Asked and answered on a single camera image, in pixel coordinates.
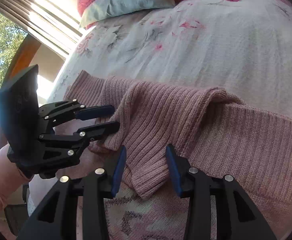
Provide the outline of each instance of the bed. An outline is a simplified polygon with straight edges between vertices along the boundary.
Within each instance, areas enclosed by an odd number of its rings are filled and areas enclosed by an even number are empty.
[[[66,60],[48,101],[61,101],[82,70],[99,78],[220,86],[250,106],[292,119],[292,4],[184,0],[99,21]],[[30,185],[35,205],[46,184]],[[291,230],[292,223],[279,238]]]

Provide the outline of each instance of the sweater sleeve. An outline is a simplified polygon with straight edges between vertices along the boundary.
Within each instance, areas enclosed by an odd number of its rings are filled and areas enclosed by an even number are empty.
[[[7,205],[7,198],[19,186],[29,182],[24,174],[7,158],[9,144],[0,149],[0,211]]]

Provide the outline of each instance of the tree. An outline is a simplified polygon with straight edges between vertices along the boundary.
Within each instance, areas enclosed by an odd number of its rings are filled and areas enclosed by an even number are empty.
[[[27,33],[0,14],[0,87],[8,67]]]

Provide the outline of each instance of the metal screw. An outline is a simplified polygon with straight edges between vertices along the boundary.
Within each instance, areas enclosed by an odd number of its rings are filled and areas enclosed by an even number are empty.
[[[234,180],[234,177],[232,175],[226,175],[225,180],[231,182]]]
[[[196,174],[196,173],[198,173],[198,169],[195,168],[195,167],[190,167],[188,171],[189,171],[190,173],[192,173],[192,174]]]
[[[69,180],[68,176],[61,176],[61,178],[59,179],[60,182],[65,183]]]
[[[98,174],[98,175],[102,175],[104,174],[105,170],[103,168],[98,168],[95,170],[95,173]]]

